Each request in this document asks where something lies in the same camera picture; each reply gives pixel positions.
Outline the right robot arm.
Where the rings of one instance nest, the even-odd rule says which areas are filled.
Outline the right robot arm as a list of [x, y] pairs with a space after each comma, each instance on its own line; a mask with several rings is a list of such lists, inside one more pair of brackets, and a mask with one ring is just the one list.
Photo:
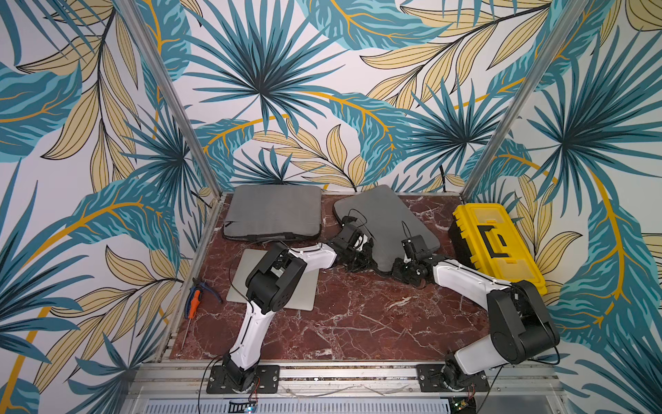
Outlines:
[[490, 334], [446, 356], [438, 375], [442, 387], [464, 391], [490, 368], [532, 360], [560, 344], [548, 307], [532, 283], [481, 274], [434, 253], [422, 236], [407, 237], [402, 246], [404, 257], [391, 269], [394, 279], [411, 285], [434, 283], [487, 310]]

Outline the silver laptop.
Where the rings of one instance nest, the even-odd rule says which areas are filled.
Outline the silver laptop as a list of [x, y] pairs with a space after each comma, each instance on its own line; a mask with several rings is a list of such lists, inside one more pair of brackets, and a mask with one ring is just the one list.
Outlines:
[[[262, 257], [267, 252], [265, 250], [246, 249], [241, 256], [238, 264], [234, 266], [232, 285], [226, 295], [226, 300], [239, 304], [246, 304], [245, 298], [248, 288], [245, 286], [248, 274], [255, 268]], [[317, 295], [317, 281], [319, 271], [306, 272], [302, 275], [297, 288], [295, 289], [290, 301], [284, 306], [290, 310], [300, 310], [310, 312], [315, 305], [315, 295]]]

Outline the grey zippered laptop bag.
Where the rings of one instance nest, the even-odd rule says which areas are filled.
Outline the grey zippered laptop bag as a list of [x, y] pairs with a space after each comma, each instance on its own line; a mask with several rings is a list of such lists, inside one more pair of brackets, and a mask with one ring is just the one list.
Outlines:
[[316, 186], [238, 186], [223, 236], [238, 242], [303, 241], [322, 231], [322, 190]]

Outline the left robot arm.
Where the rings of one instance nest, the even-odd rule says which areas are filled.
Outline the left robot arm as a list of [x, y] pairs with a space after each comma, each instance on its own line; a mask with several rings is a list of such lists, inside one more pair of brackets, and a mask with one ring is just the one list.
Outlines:
[[306, 248], [277, 241], [248, 274], [247, 312], [234, 345], [222, 357], [222, 368], [235, 392], [248, 390], [258, 379], [261, 349], [275, 314], [291, 300], [304, 273], [345, 267], [361, 272], [372, 266], [374, 239], [355, 217], [344, 217], [332, 239]]

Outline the grey laptop sleeve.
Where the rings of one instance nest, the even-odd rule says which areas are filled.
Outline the grey laptop sleeve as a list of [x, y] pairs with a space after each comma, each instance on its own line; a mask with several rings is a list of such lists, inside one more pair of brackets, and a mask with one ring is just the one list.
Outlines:
[[389, 186], [378, 186], [365, 193], [343, 198], [334, 203], [338, 219], [357, 217], [374, 239], [372, 259], [377, 270], [389, 274], [397, 258], [404, 258], [401, 241], [406, 237], [405, 227], [412, 236], [422, 236], [428, 248], [436, 252], [441, 243], [437, 236], [403, 203]]

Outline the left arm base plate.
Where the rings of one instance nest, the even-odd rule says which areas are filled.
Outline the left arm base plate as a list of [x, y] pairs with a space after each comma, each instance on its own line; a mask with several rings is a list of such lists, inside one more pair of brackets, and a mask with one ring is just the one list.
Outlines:
[[280, 367], [258, 365], [242, 371], [239, 368], [215, 365], [206, 386], [208, 394], [249, 393], [275, 394], [279, 390]]

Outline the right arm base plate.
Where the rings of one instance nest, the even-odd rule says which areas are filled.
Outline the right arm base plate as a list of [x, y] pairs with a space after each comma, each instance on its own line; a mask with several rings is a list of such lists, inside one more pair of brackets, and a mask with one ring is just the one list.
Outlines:
[[436, 392], [487, 392], [489, 384], [484, 372], [464, 374], [458, 367], [445, 363], [419, 364], [415, 366], [418, 384], [423, 393]]

